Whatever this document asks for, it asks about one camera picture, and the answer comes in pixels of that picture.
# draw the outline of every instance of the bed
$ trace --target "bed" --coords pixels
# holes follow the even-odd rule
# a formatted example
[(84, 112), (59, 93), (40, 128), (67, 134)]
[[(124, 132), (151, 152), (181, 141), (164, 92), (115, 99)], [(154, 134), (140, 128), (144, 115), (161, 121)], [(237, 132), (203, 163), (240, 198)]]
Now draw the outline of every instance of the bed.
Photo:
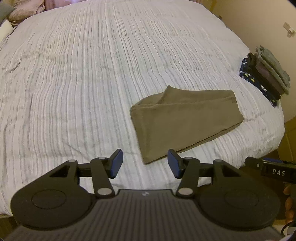
[[(233, 90), (244, 122), (180, 155), (240, 167), (275, 150), (274, 108), (239, 77), (249, 49), (202, 5), (186, 0), (89, 0), (34, 15), (0, 44), (0, 213), (13, 194), (68, 159), (124, 152), (115, 189), (176, 190), (164, 158), (144, 165), (130, 108), (170, 85)], [(202, 179), (201, 184), (208, 182)], [(81, 179), (92, 191), (92, 182)]]

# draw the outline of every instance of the navy blue patterned garment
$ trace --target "navy blue patterned garment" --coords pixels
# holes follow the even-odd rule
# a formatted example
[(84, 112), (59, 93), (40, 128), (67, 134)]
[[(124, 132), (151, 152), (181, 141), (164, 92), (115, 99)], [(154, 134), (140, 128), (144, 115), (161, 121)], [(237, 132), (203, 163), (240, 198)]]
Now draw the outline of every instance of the navy blue patterned garment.
[(250, 75), (247, 72), (247, 67), (248, 67), (247, 58), (244, 58), (242, 61), (242, 66), (239, 70), (239, 76), (244, 78), (246, 81), (250, 82), (252, 85), (256, 86), (261, 91), (261, 93), (269, 100), (272, 106), (275, 107), (277, 105), (276, 98), (268, 90), (266, 90), (260, 84), (260, 82), (256, 80), (256, 78), (254, 78), (254, 76)]

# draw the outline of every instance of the wire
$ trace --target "wire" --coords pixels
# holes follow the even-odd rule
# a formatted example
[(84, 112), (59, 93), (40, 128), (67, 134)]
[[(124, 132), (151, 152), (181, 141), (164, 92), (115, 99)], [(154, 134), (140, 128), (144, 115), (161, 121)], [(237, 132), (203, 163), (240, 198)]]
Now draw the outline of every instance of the wire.
[(285, 226), (283, 226), (283, 228), (281, 229), (281, 234), (282, 235), (284, 235), (284, 231), (285, 231), (285, 229), (290, 225), (290, 224), (292, 224), (293, 222), (289, 222), (289, 223), (287, 223)]

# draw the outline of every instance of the circular cover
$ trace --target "circular cover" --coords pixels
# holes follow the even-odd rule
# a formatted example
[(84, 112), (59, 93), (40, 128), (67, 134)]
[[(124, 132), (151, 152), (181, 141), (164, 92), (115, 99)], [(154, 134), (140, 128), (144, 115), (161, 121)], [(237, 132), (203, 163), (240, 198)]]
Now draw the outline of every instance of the circular cover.
[(256, 230), (271, 225), (279, 211), (276, 194), (242, 177), (227, 177), (201, 193), (199, 205), (214, 223), (235, 230)]
[(74, 182), (58, 179), (35, 183), (19, 190), (11, 200), (16, 221), (33, 229), (55, 229), (81, 218), (90, 208), (91, 197)]

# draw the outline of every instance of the folded clothes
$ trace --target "folded clothes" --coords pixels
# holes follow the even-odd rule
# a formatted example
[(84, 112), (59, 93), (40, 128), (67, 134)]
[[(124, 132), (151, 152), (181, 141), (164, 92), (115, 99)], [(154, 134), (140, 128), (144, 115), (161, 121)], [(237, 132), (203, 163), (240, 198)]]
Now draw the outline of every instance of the folded clothes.
[(256, 64), (257, 64), (257, 59), (256, 57), (252, 54), (248, 54), (247, 58), (247, 66), (245, 67), (245, 72), (252, 75), (259, 83), (268, 91), (270, 92), (276, 100), (281, 98), (281, 94), (277, 91), (276, 88), (266, 79), (264, 78), (256, 69)]
[(262, 58), (261, 56), (261, 48), (256, 49), (256, 57), (257, 59), (268, 69), (268, 71), (275, 77), (277, 82), (281, 85), (286, 94), (289, 94), (289, 88), (285, 85), (281, 77), (277, 74), (277, 72)]
[(267, 90), (265, 89), (262, 84), (254, 76), (251, 74), (247, 73), (247, 58), (244, 58), (242, 61), (241, 68), (239, 70), (239, 76), (245, 79), (246, 81), (250, 82), (252, 85), (257, 87), (261, 91), (261, 93), (269, 100), (269, 102), (272, 104), (272, 106), (276, 106), (276, 98)]
[(277, 82), (273, 75), (259, 60), (256, 61), (256, 69), (262, 75), (262, 77), (265, 78), (280, 95), (285, 93), (283, 87), (279, 84), (279, 82)]
[(236, 128), (244, 118), (233, 91), (188, 91), (168, 86), (131, 108), (144, 163), (169, 149), (183, 152)]
[(287, 87), (291, 87), (290, 85), (290, 76), (284, 71), (279, 63), (279, 61), (274, 57), (272, 52), (269, 49), (260, 46), (261, 56), (268, 63), (275, 72), (280, 76)]

